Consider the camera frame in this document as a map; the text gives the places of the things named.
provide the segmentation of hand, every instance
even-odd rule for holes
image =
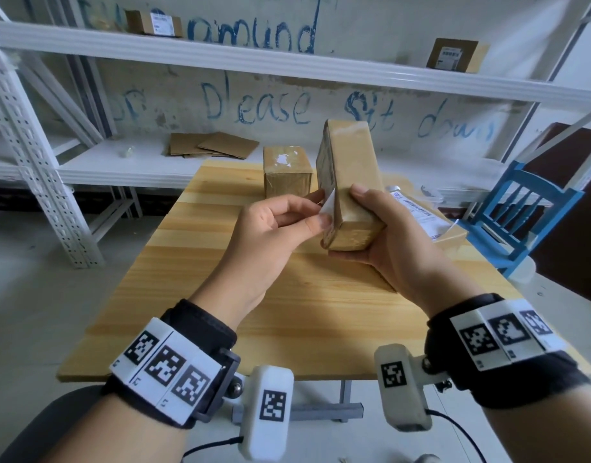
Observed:
[[[430,240],[407,208],[391,194],[354,184],[351,195],[387,227],[365,250],[330,251],[331,257],[367,263],[429,317],[484,291]]]
[[[322,199],[320,189],[306,198],[282,195],[245,206],[222,259],[191,302],[235,330],[263,300],[291,253],[331,224],[329,215],[319,214]]]

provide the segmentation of wooden chair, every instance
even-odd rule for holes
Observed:
[[[459,222],[469,231],[467,240],[506,278],[584,194],[572,188],[563,190],[542,177],[522,170],[523,167],[523,162],[510,163],[473,218]],[[513,184],[518,185],[517,188],[495,211]],[[519,240],[515,236],[516,231],[530,219],[543,200],[550,202],[551,206]]]

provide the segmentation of person's left hand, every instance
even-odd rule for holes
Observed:
[[[291,253],[332,223],[319,214],[321,200],[322,189],[306,198],[282,195],[245,206],[222,259],[190,301],[235,330],[263,300]]]

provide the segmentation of person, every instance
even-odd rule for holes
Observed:
[[[360,185],[353,185],[351,194],[387,227],[366,250],[330,251],[329,256],[374,266],[429,318],[485,294],[392,195]],[[307,198],[284,195],[244,207],[224,256],[190,301],[236,330],[259,305],[291,253],[331,224],[329,216],[319,214],[322,197],[322,191]],[[591,384],[585,381],[529,405],[484,412],[516,462],[591,462]],[[89,409],[43,461],[176,463],[185,451],[186,433],[110,394]]]

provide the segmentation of person's right hand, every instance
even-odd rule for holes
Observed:
[[[407,208],[383,191],[354,184],[351,195],[387,227],[365,250],[330,251],[334,258],[367,263],[409,301],[432,317],[484,291],[430,240]]]

